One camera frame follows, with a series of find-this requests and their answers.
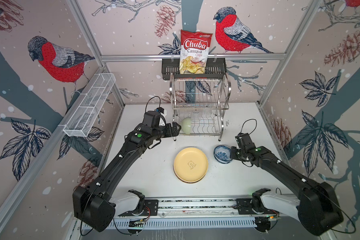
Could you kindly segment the light green bowl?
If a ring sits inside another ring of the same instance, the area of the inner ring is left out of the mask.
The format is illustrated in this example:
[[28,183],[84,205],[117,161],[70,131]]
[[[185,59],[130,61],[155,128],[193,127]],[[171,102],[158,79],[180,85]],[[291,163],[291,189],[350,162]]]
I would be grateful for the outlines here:
[[190,135],[192,132],[192,119],[184,118],[181,122],[182,131],[186,135]]

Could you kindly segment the blue white patterned bowl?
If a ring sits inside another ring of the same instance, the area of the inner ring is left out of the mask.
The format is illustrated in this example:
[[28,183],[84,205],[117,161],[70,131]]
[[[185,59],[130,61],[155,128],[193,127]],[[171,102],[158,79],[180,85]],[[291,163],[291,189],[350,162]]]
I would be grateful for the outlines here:
[[231,163],[231,148],[225,145],[216,146],[214,149],[214,157],[221,164]]

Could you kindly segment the yellow plate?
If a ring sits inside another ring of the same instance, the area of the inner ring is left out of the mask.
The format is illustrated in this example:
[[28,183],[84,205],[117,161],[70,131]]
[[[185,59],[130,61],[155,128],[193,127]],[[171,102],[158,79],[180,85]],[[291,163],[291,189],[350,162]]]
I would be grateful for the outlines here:
[[199,182],[207,174],[209,161],[203,151],[198,148],[185,148],[175,157],[173,169],[176,177],[182,182],[193,184]]

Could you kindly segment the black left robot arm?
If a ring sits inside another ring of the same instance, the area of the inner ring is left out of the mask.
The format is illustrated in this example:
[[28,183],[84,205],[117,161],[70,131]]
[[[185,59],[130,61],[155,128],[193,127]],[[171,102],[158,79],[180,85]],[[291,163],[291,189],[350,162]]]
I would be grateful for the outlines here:
[[147,150],[161,143],[163,138],[174,138],[180,133],[181,126],[164,123],[163,108],[144,114],[143,122],[125,136],[124,144],[111,163],[86,187],[77,187],[73,192],[74,215],[82,223],[97,232],[104,231],[115,216],[126,212],[138,215],[145,209],[145,196],[129,190],[117,198],[113,193],[133,163]]

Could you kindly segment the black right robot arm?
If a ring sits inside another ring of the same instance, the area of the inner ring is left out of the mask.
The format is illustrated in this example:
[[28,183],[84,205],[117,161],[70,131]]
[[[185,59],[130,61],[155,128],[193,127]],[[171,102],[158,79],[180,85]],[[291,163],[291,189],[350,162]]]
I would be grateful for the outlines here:
[[248,162],[270,173],[283,183],[295,196],[272,194],[267,189],[253,193],[253,210],[275,210],[299,221],[312,235],[320,236],[344,221],[334,188],[318,183],[279,160],[270,150],[256,147],[249,134],[239,133],[237,147],[231,148],[233,160]]

